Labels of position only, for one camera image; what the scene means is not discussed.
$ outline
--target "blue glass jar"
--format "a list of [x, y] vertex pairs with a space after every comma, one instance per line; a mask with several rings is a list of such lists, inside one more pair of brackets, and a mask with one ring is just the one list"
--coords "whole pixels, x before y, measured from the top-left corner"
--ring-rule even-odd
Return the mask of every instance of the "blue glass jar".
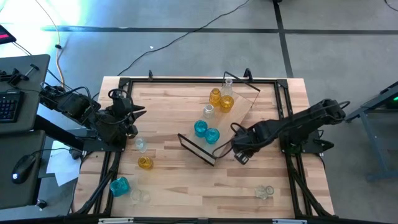
[[199, 120], [195, 123], [195, 134], [199, 138], [205, 137], [205, 133], [207, 130], [207, 123], [206, 121]]
[[220, 133], [215, 128], [209, 128], [205, 133], [205, 138], [208, 144], [214, 144], [220, 138]]
[[118, 197], [130, 191], [129, 181], [125, 177], [120, 177], [111, 182], [113, 196]]

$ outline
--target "black desk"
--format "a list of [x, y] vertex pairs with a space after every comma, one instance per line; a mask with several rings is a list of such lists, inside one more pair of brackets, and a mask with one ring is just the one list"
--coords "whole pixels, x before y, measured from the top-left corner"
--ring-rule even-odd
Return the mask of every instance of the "black desk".
[[[25, 74], [33, 63], [38, 66], [39, 71], [32, 71], [29, 81], [20, 81], [17, 85], [20, 89], [40, 91], [40, 83], [44, 82], [45, 75], [50, 62], [49, 55], [33, 55], [23, 57], [0, 58], [0, 70], [11, 73], [13, 68]], [[6, 82], [0, 82], [0, 91], [12, 89]], [[39, 94], [34, 91], [23, 91], [24, 101], [15, 123], [0, 124], [0, 134], [30, 131], [35, 123], [37, 108], [39, 107]]]
[[11, 175], [12, 168], [22, 156], [42, 149], [44, 139], [44, 131], [0, 136], [0, 209], [36, 204], [40, 186], [37, 176], [41, 153], [35, 154], [36, 162], [23, 184], [14, 184]]

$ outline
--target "white paper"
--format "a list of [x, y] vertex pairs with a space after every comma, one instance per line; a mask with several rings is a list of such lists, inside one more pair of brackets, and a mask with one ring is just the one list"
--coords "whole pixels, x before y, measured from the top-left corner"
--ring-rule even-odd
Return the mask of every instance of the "white paper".
[[67, 182], [79, 177], [79, 170], [73, 170], [71, 172], [55, 173], [55, 178], [57, 180], [58, 186], [66, 184]]
[[[52, 149], [58, 148], [70, 149], [62, 142], [54, 141]], [[68, 150], [53, 150], [47, 165], [47, 173], [54, 173], [58, 186], [61, 186], [79, 176], [80, 164], [80, 158], [73, 159]]]
[[[70, 149], [70, 147], [64, 145], [64, 143], [59, 142], [59, 141], [54, 141], [52, 143], [52, 149], [59, 149], [59, 148], [65, 148], [65, 149]], [[64, 149], [60, 149], [60, 150], [52, 150], [50, 153], [50, 159], [49, 159], [49, 163], [47, 164], [47, 171], [46, 173], [48, 174], [53, 174], [55, 173], [55, 169], [59, 166], [58, 164], [58, 160], [56, 157], [54, 157], [55, 155], [61, 153], [61, 152], [67, 152], [69, 154], [68, 150], [64, 150]]]
[[80, 158], [73, 159], [69, 151], [62, 150], [61, 152], [50, 156], [47, 173], [67, 173], [71, 172], [71, 170], [79, 170], [80, 163]]

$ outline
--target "yellow cable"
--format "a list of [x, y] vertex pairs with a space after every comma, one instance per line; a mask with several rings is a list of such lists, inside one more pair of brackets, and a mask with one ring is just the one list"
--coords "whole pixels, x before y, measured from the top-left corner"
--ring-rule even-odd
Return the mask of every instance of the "yellow cable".
[[[60, 32], [58, 31], [57, 25], [55, 25], [55, 23], [54, 23], [54, 21], [52, 20], [51, 16], [47, 13], [47, 11], [43, 8], [43, 6], [42, 6], [37, 0], [35, 0], [35, 1], [36, 1], [37, 4], [43, 9], [43, 11], [46, 13], [46, 15], [49, 17], [49, 19], [51, 20], [52, 24], [54, 25], [55, 30], [57, 31], [57, 34], [58, 34], [58, 45], [60, 45], [60, 44], [61, 44], [61, 38], [60, 38]], [[60, 68], [59, 60], [60, 60], [60, 58], [59, 58], [59, 49], [57, 48], [57, 56], [56, 56], [56, 58], [55, 58], [55, 64], [56, 64], [56, 66], [57, 66], [58, 73], [60, 74], [61, 86], [62, 86], [62, 88], [64, 88], [64, 83], [65, 83], [65, 82], [63, 81], [63, 73], [62, 73], [62, 70], [61, 70], [61, 68]]]

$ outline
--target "desk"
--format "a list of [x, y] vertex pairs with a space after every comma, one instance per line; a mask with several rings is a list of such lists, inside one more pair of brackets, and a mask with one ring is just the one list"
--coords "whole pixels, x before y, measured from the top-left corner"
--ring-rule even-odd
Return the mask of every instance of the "desk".
[[[109, 106], [108, 91], [117, 88], [119, 77], [104, 77], [99, 102]], [[308, 108], [303, 79], [288, 79], [293, 111]], [[278, 119], [273, 86], [253, 84], [261, 92], [241, 123], [250, 126], [260, 120]], [[200, 117], [208, 102], [214, 83], [135, 83], [132, 87], [134, 104], [145, 106], [147, 113], [135, 123], [139, 135], [147, 141], [148, 150], [141, 154], [134, 140], [127, 142], [122, 153], [118, 176], [136, 180], [142, 190], [150, 193], [148, 204], [133, 205], [129, 195], [114, 198], [113, 217], [212, 217], [212, 218], [293, 218], [289, 179], [285, 157], [278, 141], [263, 148], [242, 166], [230, 153], [216, 161], [214, 167], [183, 148], [177, 133], [186, 134]], [[233, 90], [254, 100], [256, 93], [246, 92], [243, 84]], [[154, 160], [150, 171], [137, 166], [141, 155]], [[94, 152], [82, 165], [75, 191], [75, 208], [88, 200], [98, 185], [104, 153]], [[321, 160], [303, 154], [307, 185], [325, 210], [333, 213], [328, 184]], [[272, 197], [255, 197], [258, 185], [275, 188]], [[101, 207], [104, 209], [108, 190], [105, 189]], [[301, 191], [300, 208], [304, 211]]]
[[[22, 57], [0, 58], [0, 70], [7, 74], [16, 68], [21, 74], [26, 74], [33, 63], [38, 66], [39, 71], [32, 71], [28, 81], [20, 81], [17, 85], [20, 89], [41, 91], [40, 84], [44, 81], [49, 67], [49, 55], [31, 55]], [[12, 87], [7, 82], [0, 82], [0, 91], [7, 91]], [[35, 123], [37, 108], [39, 107], [39, 94], [34, 91], [24, 91], [24, 101], [21, 105], [18, 120], [15, 123], [1, 124], [0, 134], [9, 134], [16, 132], [30, 131]]]
[[0, 136], [0, 209], [35, 205], [39, 193], [39, 164], [41, 153], [36, 153], [36, 162], [27, 180], [22, 184], [11, 182], [12, 169], [24, 155], [42, 149], [44, 131], [31, 131], [18, 135]]

